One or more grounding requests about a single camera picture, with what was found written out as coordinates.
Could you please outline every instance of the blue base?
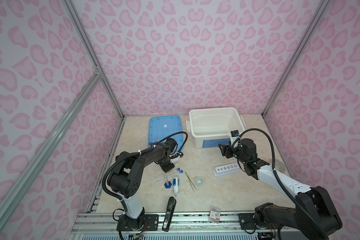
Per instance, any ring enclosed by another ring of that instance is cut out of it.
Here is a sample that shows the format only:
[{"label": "blue base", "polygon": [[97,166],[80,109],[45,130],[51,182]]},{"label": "blue base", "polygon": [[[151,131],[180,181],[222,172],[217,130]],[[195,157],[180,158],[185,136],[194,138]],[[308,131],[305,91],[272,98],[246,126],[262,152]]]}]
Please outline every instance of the blue base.
[{"label": "blue base", "polygon": [[165,188],[171,188],[171,186],[172,186],[171,181],[168,181],[168,185],[167,185],[167,183],[164,183]]}]

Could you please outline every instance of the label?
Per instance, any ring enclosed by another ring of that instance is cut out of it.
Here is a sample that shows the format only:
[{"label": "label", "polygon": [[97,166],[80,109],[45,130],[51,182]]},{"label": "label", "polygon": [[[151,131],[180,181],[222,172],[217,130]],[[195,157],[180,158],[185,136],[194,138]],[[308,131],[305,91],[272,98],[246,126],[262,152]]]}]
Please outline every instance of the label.
[{"label": "label", "polygon": [[204,140],[203,141],[203,148],[204,147],[218,147],[219,144],[228,144],[229,141],[231,141],[230,138]]},{"label": "label", "polygon": [[209,213],[209,217],[220,221],[220,213],[212,211]]}]

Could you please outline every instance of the stapler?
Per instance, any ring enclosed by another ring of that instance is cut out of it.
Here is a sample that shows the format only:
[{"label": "stapler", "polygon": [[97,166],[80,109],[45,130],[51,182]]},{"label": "stapler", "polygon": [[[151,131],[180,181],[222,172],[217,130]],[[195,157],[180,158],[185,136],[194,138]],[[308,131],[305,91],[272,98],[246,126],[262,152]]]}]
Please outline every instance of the stapler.
[{"label": "stapler", "polygon": [[175,211],[176,199],[174,197],[170,197],[167,204],[167,212],[165,213],[164,223],[163,223],[163,231],[168,232],[169,226],[172,221],[173,212]]}]

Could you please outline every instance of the white bottle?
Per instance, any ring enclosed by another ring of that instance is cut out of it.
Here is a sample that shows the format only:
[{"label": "white bottle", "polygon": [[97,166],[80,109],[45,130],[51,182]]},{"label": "white bottle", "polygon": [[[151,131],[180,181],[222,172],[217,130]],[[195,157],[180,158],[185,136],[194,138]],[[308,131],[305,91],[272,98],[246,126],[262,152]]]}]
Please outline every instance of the white bottle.
[{"label": "white bottle", "polygon": [[179,190],[179,178],[174,177],[173,178],[173,194],[178,194],[180,192]]}]

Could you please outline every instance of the small packet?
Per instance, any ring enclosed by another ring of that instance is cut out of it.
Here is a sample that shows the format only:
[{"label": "small packet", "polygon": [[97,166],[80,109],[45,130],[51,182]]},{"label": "small packet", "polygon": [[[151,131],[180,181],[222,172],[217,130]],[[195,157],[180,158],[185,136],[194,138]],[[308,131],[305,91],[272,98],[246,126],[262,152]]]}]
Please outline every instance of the small packet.
[{"label": "small packet", "polygon": [[220,212],[221,209],[215,206],[211,206],[211,211],[209,213],[209,221],[212,223],[219,223],[220,222]]}]

